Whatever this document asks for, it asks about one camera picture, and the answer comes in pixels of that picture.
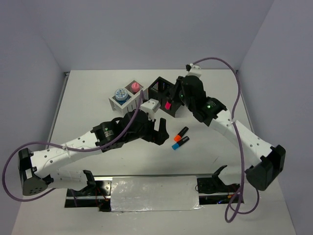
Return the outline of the pink highlighter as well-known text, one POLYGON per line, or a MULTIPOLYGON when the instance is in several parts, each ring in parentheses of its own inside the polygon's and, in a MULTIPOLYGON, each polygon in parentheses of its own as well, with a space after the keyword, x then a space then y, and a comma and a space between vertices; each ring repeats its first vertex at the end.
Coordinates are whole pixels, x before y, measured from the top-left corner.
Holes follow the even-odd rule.
POLYGON ((167 102, 166 102, 166 104, 165 104, 165 109, 166 110, 170 110, 170 108, 171 108, 171 100, 168 100, 167 102))

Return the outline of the orange highlighter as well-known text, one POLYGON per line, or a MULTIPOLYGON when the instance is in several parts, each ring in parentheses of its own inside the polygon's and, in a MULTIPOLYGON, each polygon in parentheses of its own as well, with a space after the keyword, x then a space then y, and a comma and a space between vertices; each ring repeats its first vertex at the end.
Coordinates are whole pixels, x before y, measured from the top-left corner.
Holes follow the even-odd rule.
POLYGON ((180 141, 188 130, 189 128, 187 126, 183 127, 183 129, 180 130, 180 132, 174 137, 174 141, 175 142, 180 141))

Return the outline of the blue highlighter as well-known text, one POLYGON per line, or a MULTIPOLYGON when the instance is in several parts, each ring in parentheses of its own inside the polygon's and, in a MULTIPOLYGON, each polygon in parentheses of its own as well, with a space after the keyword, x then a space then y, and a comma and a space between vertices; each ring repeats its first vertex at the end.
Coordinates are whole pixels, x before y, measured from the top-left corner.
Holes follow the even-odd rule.
POLYGON ((180 148, 182 145, 184 145, 189 140, 190 140, 190 138, 188 136, 180 139, 178 142, 176 142, 175 144, 172 145, 172 149, 177 150, 178 148, 180 148))

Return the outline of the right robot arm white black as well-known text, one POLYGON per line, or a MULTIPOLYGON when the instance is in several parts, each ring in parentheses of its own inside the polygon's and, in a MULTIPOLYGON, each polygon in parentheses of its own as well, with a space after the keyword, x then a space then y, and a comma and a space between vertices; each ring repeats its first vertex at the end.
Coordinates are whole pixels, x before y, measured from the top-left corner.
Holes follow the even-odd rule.
POLYGON ((238 149, 242 149, 250 167, 245 170, 247 181, 264 191, 284 168, 286 150, 262 140, 237 120, 218 99, 209 97, 202 81, 194 75, 178 77, 170 89, 170 102, 180 102, 194 118, 219 132, 238 149))

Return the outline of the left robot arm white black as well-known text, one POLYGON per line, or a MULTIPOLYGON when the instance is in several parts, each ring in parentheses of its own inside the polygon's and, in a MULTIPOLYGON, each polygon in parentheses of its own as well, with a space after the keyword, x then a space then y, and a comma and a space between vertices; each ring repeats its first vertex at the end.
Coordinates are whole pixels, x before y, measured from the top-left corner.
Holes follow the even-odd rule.
POLYGON ((26 147, 21 149, 18 157, 22 194, 33 196, 47 188, 66 188, 66 183, 69 183, 69 188, 81 191, 84 195, 93 194, 96 183, 91 171, 84 169, 62 173, 60 169, 87 156, 121 148, 137 139, 162 145, 169 138, 166 119, 160 119, 158 130, 155 130, 155 122, 143 110, 132 111, 124 117, 95 126, 60 147, 34 152, 26 147))

